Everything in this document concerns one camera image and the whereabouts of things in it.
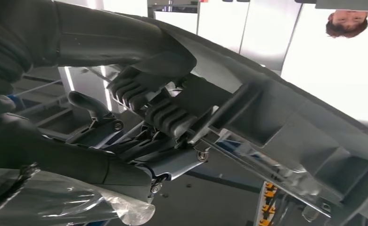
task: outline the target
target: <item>person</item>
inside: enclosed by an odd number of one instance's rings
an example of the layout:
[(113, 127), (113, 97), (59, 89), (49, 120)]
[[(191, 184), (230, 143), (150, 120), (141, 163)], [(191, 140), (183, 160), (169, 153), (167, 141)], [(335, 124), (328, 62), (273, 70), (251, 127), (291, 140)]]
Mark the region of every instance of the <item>person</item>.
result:
[(333, 38), (353, 38), (368, 27), (368, 12), (336, 10), (329, 15), (326, 32)]

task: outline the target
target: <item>black plastic part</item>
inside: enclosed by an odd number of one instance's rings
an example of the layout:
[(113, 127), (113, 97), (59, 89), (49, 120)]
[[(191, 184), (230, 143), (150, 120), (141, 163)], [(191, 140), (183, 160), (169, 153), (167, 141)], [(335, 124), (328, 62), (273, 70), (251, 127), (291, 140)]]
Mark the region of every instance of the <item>black plastic part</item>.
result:
[(88, 110), (91, 117), (97, 121), (102, 121), (105, 116), (110, 115), (110, 111), (102, 102), (77, 91), (71, 91), (68, 100), (72, 105)]
[(316, 4), (317, 0), (295, 0), (297, 3)]

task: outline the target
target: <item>white wall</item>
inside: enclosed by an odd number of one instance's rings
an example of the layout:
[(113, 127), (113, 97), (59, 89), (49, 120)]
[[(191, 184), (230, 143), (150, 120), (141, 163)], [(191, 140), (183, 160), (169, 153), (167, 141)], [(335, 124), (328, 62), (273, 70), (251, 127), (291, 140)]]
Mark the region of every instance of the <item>white wall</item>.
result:
[(249, 2), (200, 3), (198, 35), (239, 53)]
[(368, 121), (368, 28), (354, 38), (328, 37), (332, 10), (305, 4), (282, 77), (351, 117)]
[(155, 12), (155, 19), (196, 34), (197, 13)]
[(252, 0), (240, 54), (281, 71), (301, 4), (294, 0)]
[(147, 0), (103, 0), (104, 9), (147, 17)]

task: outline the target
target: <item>metal rod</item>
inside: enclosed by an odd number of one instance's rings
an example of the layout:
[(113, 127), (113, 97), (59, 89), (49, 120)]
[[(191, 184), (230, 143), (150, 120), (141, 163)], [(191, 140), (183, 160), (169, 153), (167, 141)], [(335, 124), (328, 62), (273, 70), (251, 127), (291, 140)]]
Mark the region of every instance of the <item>metal rod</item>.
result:
[(117, 144), (119, 143), (120, 141), (126, 139), (129, 135), (131, 135), (131, 133), (133, 133), (134, 131), (136, 131), (137, 129), (139, 129), (143, 124), (145, 123), (145, 121), (142, 121), (140, 122), (138, 125), (136, 125), (134, 128), (132, 128), (130, 131), (128, 131), (126, 134), (122, 135), (121, 138), (117, 139), (113, 144), (111, 145), (114, 145), (114, 144)]
[(240, 165), (247, 169), (248, 171), (253, 172), (254, 174), (256, 174), (257, 176), (261, 177), (263, 180), (268, 181), (273, 183), (276, 187), (278, 187), (279, 189), (285, 191), (286, 193), (288, 193), (289, 195), (295, 197), (296, 199), (302, 201), (303, 203), (307, 204), (308, 206), (312, 207), (313, 209), (317, 210), (318, 212), (324, 214), (327, 217), (331, 217), (330, 213), (326, 212), (325, 210), (323, 210), (322, 208), (320, 208), (319, 206), (315, 205), (314, 203), (311, 203), (308, 199), (306, 199), (305, 197), (289, 190), (288, 188), (286, 188), (281, 182), (278, 181), (273, 181), (272, 178), (263, 175), (262, 173), (259, 173), (256, 169), (254, 169), (254, 166), (252, 166), (251, 164), (249, 164), (248, 162), (245, 162), (244, 160), (238, 158), (237, 156), (235, 156), (234, 154), (227, 152), (226, 150), (224, 150), (223, 148), (221, 148), (220, 146), (216, 145), (215, 143), (213, 143), (212, 141), (202, 138), (201, 139), (203, 142), (207, 143), (209, 146), (213, 147), (214, 149), (216, 149), (217, 151), (221, 152), (222, 154), (226, 155), (227, 157), (237, 161), (240, 163)]
[(57, 80), (57, 81), (54, 81), (54, 82), (51, 82), (51, 83), (48, 83), (48, 84), (45, 84), (45, 85), (42, 85), (42, 86), (38, 86), (38, 87), (35, 87), (33, 89), (29, 89), (29, 90), (23, 91), (21, 93), (15, 94), (14, 96), (18, 97), (18, 96), (21, 96), (23, 94), (26, 94), (26, 93), (29, 93), (29, 92), (32, 92), (32, 91), (35, 91), (35, 90), (38, 90), (38, 89), (41, 89), (41, 88), (44, 88), (44, 87), (53, 85), (53, 84), (56, 84), (56, 83), (61, 82), (61, 81), (62, 80), (60, 79), (60, 80)]
[(112, 80), (108, 79), (106, 76), (103, 76), (101, 73), (99, 73), (97, 70), (93, 69), (92, 67), (85, 67), (85, 69), (88, 69), (90, 72), (94, 73), (96, 76), (107, 81), (108, 83), (112, 82)]
[(51, 105), (53, 103), (56, 103), (56, 102), (58, 102), (58, 100), (63, 99), (63, 98), (66, 98), (66, 95), (62, 95), (62, 96), (60, 96), (60, 97), (58, 97), (58, 98), (56, 98), (54, 100), (51, 100), (49, 102), (46, 102), (46, 103), (43, 103), (43, 104), (39, 104), (39, 105), (35, 105), (33, 107), (24, 109), (22, 111), (17, 112), (16, 114), (18, 114), (18, 115), (24, 115), (24, 114), (30, 113), (30, 112), (32, 112), (32, 111), (34, 111), (36, 109), (39, 109), (39, 108), (42, 108), (42, 107), (46, 107), (48, 105)]
[(65, 114), (67, 114), (67, 113), (69, 113), (71, 111), (72, 111), (71, 108), (67, 108), (67, 109), (65, 109), (65, 110), (63, 110), (63, 111), (61, 111), (59, 113), (56, 113), (56, 114), (54, 114), (54, 115), (52, 115), (52, 116), (50, 116), (50, 117), (48, 117), (48, 118), (46, 118), (46, 119), (38, 122), (38, 123), (36, 123), (35, 126), (36, 127), (40, 127), (40, 126), (43, 126), (44, 124), (48, 124), (51, 121), (53, 121), (53, 120), (55, 120), (55, 119), (57, 119), (59, 117), (62, 117), (63, 115), (65, 115)]

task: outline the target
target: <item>yellow part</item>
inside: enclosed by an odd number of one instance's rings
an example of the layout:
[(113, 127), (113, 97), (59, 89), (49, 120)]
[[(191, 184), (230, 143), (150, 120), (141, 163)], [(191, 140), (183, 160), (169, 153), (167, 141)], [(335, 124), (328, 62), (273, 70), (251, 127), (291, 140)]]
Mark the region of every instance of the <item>yellow part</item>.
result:
[(272, 189), (274, 185), (272, 183), (266, 183), (266, 188), (267, 189)]
[(269, 197), (269, 198), (274, 197), (274, 195), (275, 195), (275, 191), (266, 191), (266, 192), (264, 193), (264, 196), (265, 196), (265, 197)]
[(268, 226), (270, 224), (270, 221), (269, 220), (260, 220), (259, 222), (259, 226)]

